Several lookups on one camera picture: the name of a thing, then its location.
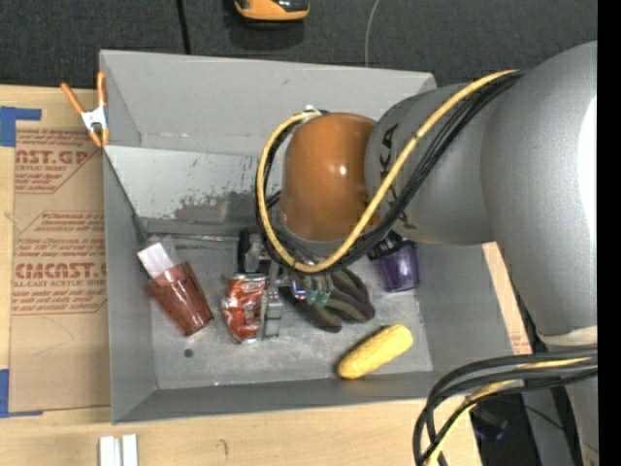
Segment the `yellow corn cob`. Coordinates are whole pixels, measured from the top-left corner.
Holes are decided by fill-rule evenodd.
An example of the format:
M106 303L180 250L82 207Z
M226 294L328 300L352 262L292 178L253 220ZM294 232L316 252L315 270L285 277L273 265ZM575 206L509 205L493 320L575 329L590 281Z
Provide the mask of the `yellow corn cob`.
M339 364L339 375L353 380L371 373L408 350L414 343L409 329L392 324L346 355Z

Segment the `wooden table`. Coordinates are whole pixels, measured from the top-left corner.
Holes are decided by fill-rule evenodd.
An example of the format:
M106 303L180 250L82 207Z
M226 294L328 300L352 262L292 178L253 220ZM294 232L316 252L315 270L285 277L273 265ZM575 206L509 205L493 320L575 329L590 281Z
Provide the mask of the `wooden table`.
M91 91L79 92L86 108ZM0 106L28 108L47 102L46 116L67 116L58 88L0 85ZM10 367L9 328L15 151L0 147L0 369ZM494 286L516 351L524 349L524 331L516 315L502 259L495 245L485 247ZM448 415L456 399L442 407ZM97 464L98 439L137 434L141 466L149 465L409 465L413 424L422 400L364 406L276 412L243 416L197 417L111 425L109 407L44 412L0 419L0 463L10 465ZM470 421L449 436L444 447L451 464L479 465Z

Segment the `blue tape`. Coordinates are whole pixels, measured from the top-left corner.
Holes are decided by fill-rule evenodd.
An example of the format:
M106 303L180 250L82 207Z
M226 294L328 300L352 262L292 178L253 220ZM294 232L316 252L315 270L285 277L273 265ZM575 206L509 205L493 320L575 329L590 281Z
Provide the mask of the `blue tape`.
M41 413L9 413L9 370L0 369L0 419L11 416L37 416Z
M16 145L16 122L18 120L41 120L41 109L0 107L0 147Z

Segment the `gray metal tray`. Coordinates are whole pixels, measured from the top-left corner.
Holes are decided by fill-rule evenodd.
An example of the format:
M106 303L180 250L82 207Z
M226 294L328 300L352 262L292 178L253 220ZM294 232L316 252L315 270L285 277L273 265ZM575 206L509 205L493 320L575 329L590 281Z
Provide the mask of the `gray metal tray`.
M271 131L307 105L378 119L434 88L431 75L105 50L100 63L112 134L104 185L113 422L424 397L446 371L511 353L481 247L421 247L421 286L399 294L384 293L371 264L358 261L352 269L376 317L339 334L285 304L278 338L238 345L217 308L236 268L232 239L253 223L255 163ZM188 338L146 295L136 257L146 235L168 232L185 235L180 256L215 314ZM393 322L411 329L413 348L363 380L339 379L343 354Z

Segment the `purple bottle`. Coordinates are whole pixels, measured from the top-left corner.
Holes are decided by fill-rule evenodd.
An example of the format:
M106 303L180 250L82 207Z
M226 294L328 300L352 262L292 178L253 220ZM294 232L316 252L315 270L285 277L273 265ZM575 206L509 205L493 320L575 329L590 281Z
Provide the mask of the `purple bottle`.
M369 252L385 290L404 291L418 286L420 277L416 249L415 242L391 231Z

